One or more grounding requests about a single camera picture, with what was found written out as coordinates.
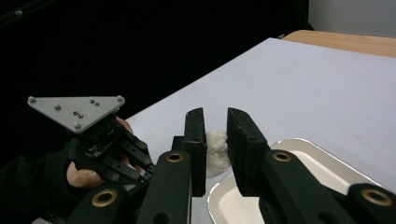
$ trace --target black plastic part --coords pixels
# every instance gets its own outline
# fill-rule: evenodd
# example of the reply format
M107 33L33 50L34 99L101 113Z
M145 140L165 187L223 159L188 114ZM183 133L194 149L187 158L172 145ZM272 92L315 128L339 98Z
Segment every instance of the black plastic part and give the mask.
M294 154L268 151L262 171L289 224L357 223Z
M183 150L191 156L192 197L202 197L205 195L207 151L202 108L196 108L187 113L183 141Z
M354 184L346 195L346 209L359 223L394 224L396 196L372 184Z
M181 150L163 153L136 223L191 223L191 191L190 154Z
M259 199L259 208L265 224L287 224L285 213L282 211L278 201L270 203L264 198Z
M230 107L227 135L228 156L240 193L244 197L261 196L266 183L259 166L264 161L264 153L271 150L267 140L248 113Z
M138 185L154 173L155 165L147 144L122 126L114 114L106 116L84 133L70 134L69 159L78 169L94 170L105 181L122 185ZM120 154L126 156L132 166L143 168L146 175L141 176L135 168L119 162Z
M92 189L73 210L67 223L119 223L127 196L126 189L120 185L104 184Z

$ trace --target robotic hand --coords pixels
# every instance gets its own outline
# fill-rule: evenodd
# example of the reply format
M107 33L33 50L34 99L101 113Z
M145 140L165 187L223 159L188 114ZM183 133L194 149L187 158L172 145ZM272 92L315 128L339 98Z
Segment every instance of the robotic hand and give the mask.
M70 159L107 183L90 191L67 223L191 222L191 197L205 195L206 138L202 108L187 113L184 136L156 165L147 145L121 126L122 97L29 98L28 104L72 135ZM292 153L271 149L248 113L228 108L228 156L244 197L259 197L266 224L374 223L396 221L396 196L379 186L354 184L347 195L322 186ZM124 153L140 175L115 157ZM127 190L122 185L132 183Z

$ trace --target black background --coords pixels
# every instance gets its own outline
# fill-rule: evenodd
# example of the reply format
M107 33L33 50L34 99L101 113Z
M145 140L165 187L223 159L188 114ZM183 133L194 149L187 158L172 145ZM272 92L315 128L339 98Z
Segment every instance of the black background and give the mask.
M27 104L29 96L121 95L126 104L117 115L127 119L266 38L295 30L294 4L53 1L26 11L0 34L2 166L69 140L64 127Z

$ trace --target finger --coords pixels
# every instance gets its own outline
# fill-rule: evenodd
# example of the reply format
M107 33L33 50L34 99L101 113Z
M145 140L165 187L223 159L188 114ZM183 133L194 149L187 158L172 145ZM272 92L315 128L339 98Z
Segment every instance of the finger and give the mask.
M120 119L119 117L117 117L117 120L119 121L120 124L122 124L122 126L124 126L129 132L134 133L134 130L132 130L131 125L128 123L128 121L126 121L125 119Z
M77 170L73 162L67 169L67 180L72 187L85 189L95 188L105 182L95 171Z

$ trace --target bolt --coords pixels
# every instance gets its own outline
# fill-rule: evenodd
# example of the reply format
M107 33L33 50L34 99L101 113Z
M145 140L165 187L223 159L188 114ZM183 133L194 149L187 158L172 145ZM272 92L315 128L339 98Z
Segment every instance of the bolt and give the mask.
M17 15L17 16L23 16L23 12L20 11L20 10L15 10L14 13L15 13L15 15Z
M35 103L35 97L34 96L29 96L29 102L30 103Z
M113 175L113 180L118 180L120 178L120 175L119 174L114 174Z
M60 109L61 109L61 106L58 105L58 104L55 104L54 108L55 108L55 110L60 110Z
M81 124L78 123L78 122L75 122L74 123L74 127L75 127L75 129L80 129L81 128Z

